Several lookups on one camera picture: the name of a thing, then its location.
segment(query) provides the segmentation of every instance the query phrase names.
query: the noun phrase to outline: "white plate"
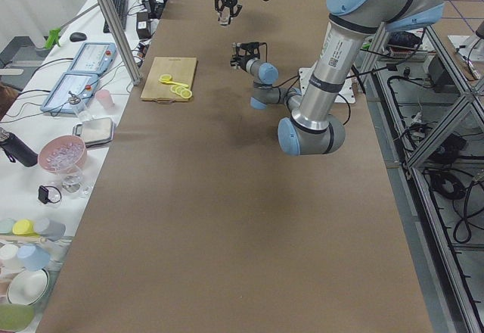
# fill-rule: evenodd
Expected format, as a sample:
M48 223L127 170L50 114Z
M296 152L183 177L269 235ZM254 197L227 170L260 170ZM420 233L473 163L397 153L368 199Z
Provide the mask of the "white plate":
M8 287L7 298L10 303L34 304L48 287L48 273L45 270L24 270L14 277Z

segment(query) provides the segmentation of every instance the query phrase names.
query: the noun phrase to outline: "computer mouse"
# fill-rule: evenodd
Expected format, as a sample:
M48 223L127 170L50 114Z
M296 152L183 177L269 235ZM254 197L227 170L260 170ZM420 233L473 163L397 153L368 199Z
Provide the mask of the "computer mouse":
M86 34L81 33L81 32L74 32L70 35L69 40L71 42L82 42L83 40L86 40L88 37Z

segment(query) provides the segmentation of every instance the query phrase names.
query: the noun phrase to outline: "black box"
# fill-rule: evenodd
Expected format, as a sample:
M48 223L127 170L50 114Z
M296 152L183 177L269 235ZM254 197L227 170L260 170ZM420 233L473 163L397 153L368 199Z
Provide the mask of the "black box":
M136 33L139 39L151 38L151 20L147 11L136 14Z

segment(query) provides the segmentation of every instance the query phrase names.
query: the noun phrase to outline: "black keyboard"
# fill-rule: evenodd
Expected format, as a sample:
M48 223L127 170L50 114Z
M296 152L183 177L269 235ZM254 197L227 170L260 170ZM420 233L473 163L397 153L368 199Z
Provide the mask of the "black keyboard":
M113 3L116 13L118 13L119 20L121 21L121 25L125 30L126 20L128 19L128 0L113 0ZM107 21L104 21L103 33L110 33Z

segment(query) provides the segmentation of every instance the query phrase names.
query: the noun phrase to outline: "wooden cutting board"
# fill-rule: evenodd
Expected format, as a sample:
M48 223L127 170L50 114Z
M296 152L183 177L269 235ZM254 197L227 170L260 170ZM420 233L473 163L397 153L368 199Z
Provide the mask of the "wooden cutting board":
M143 92L141 93L141 100L177 102L190 101L191 98L182 98L173 93L170 90L172 85L165 85L161 83L159 79L162 74L171 74L174 81L186 83L190 86L189 89L191 89L196 67L196 58L155 57L146 83L144 84Z

